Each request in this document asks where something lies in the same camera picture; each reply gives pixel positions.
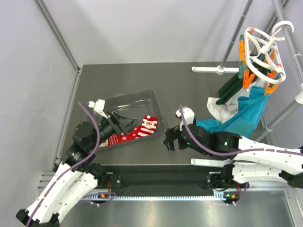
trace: metal stand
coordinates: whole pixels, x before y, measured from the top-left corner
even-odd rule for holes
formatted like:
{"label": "metal stand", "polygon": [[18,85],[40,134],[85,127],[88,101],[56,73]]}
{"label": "metal stand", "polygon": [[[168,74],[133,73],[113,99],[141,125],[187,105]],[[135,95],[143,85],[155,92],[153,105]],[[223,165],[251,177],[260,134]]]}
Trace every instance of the metal stand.
{"label": "metal stand", "polygon": [[[283,6],[280,0],[272,0],[273,5],[275,7],[276,14],[280,21],[287,20],[285,15]],[[301,82],[301,88],[303,89],[303,61],[302,55],[299,53],[296,41],[294,39],[293,32],[291,28],[287,25],[282,26],[282,31],[287,43],[287,47],[289,52],[294,60],[295,67],[297,69],[299,80]],[[260,141],[263,139],[267,134],[269,134],[273,128],[279,124],[284,118],[290,115],[293,111],[295,111],[298,107],[303,104],[303,91],[301,91],[296,97],[295,100],[292,101],[275,119],[273,119],[265,128],[259,132],[253,140]]]}
{"label": "metal stand", "polygon": [[246,18],[246,15],[250,9],[250,6],[252,4],[252,1],[253,0],[248,0],[247,3],[246,3],[246,6],[244,8],[244,11],[242,13],[242,16],[237,24],[237,27],[236,27],[236,30],[234,31],[233,35],[232,35],[232,39],[231,39],[231,42],[229,43],[228,47],[227,47],[227,50],[225,52],[225,55],[222,59],[222,62],[221,64],[218,66],[218,67],[192,67],[192,71],[193,72],[215,72],[219,75],[222,75],[224,74],[225,72],[226,73],[237,73],[239,71],[238,68],[225,68],[225,63],[228,59],[228,56],[230,55],[231,51],[232,51],[232,47],[235,43],[235,40],[240,32],[240,29],[243,25],[243,22]]}

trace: clear plastic tray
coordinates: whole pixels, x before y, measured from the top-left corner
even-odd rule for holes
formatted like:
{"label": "clear plastic tray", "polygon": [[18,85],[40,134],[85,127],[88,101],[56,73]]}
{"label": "clear plastic tray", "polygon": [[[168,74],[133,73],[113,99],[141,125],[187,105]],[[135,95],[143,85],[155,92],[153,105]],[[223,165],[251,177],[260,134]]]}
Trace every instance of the clear plastic tray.
{"label": "clear plastic tray", "polygon": [[[167,128],[158,95],[156,91],[151,87],[123,92],[123,93],[111,95],[109,97],[105,97],[103,99],[105,99],[104,112],[115,111],[117,114],[123,117],[137,118],[141,120],[143,119],[144,116],[149,115],[151,117],[157,117],[158,123],[157,123],[156,131],[152,135],[106,146],[103,147],[102,149],[122,146],[132,142],[142,141],[148,138],[160,136]],[[97,122],[100,123],[101,117],[96,115],[94,115],[94,117],[97,120]]]}

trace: blue cloth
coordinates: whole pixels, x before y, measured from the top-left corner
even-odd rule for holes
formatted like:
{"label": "blue cloth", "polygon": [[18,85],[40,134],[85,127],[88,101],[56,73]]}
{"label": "blue cloth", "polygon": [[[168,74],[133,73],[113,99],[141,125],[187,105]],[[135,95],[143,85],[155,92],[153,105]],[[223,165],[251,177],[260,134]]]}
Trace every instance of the blue cloth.
{"label": "blue cloth", "polygon": [[249,97],[239,97],[239,112],[221,124],[214,119],[197,121],[196,124],[207,131],[229,131],[249,138],[257,127],[264,112],[269,95],[264,95],[264,88],[253,86]]}

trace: white cloth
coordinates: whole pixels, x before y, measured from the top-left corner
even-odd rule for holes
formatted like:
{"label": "white cloth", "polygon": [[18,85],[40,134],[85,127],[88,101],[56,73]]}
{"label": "white cloth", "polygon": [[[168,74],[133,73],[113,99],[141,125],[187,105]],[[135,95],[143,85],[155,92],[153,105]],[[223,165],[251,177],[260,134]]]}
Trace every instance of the white cloth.
{"label": "white cloth", "polygon": [[230,100],[228,100],[223,105],[216,104],[216,101],[219,98],[209,97],[207,100],[207,109],[216,120],[220,121],[221,124],[223,124],[238,113],[239,97],[248,97],[250,95],[250,88],[252,86],[263,87],[263,85],[264,81],[258,78],[254,83],[251,83],[249,88],[241,88],[233,97],[230,98]]}

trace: white wall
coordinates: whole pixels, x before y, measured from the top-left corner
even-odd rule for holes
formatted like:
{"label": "white wall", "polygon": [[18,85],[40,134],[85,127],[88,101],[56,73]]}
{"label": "white wall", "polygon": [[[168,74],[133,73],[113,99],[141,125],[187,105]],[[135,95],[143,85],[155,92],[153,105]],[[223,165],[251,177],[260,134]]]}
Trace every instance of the white wall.
{"label": "white wall", "polygon": [[[294,37],[297,41],[300,53],[303,51],[303,26],[301,9],[303,1],[292,0],[286,8],[287,19],[294,25]],[[289,105],[295,96],[301,91],[300,80],[292,60],[291,54],[287,48],[286,42],[279,42],[278,48],[281,54],[282,63],[286,72],[286,80],[271,95],[266,106],[264,117],[269,123],[276,117],[287,105]],[[303,145],[303,107],[299,107],[290,116],[284,119],[271,132],[271,139],[277,146],[298,148]]]}
{"label": "white wall", "polygon": [[37,196],[50,171],[75,71],[33,0],[0,2],[0,220]]}
{"label": "white wall", "polygon": [[[221,61],[247,1],[44,2],[78,64],[112,64]],[[242,30],[264,29],[273,12],[270,0],[254,0]]]}

